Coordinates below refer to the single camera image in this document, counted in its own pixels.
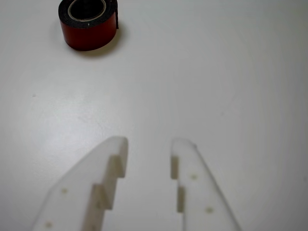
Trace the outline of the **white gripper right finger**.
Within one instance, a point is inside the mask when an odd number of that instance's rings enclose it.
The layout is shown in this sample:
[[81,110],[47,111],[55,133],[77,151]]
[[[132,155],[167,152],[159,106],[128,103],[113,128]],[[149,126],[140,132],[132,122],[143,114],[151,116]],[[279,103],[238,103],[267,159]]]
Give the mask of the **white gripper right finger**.
[[241,227],[195,143],[171,144],[171,178],[177,181],[177,211],[184,231],[240,231]]

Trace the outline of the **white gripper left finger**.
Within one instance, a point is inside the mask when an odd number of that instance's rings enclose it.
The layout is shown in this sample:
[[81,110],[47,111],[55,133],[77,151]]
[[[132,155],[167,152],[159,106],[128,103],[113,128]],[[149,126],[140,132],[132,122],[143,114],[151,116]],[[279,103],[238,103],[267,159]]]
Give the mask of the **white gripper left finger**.
[[50,190],[34,231],[100,231],[113,208],[117,180],[124,178],[128,140],[113,136],[91,150]]

